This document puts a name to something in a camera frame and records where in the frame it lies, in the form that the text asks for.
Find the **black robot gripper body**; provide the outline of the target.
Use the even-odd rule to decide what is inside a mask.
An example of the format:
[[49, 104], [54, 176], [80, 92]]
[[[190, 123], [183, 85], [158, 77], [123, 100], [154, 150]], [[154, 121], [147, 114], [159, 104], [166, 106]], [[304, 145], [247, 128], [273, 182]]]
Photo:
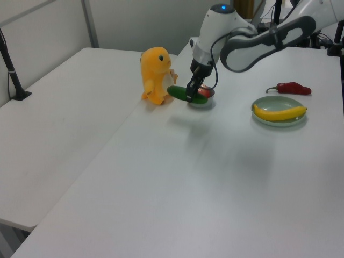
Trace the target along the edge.
[[213, 71], [214, 63], [209, 61], [206, 64], [199, 63], [196, 59], [192, 59], [190, 70], [195, 78], [209, 77]]

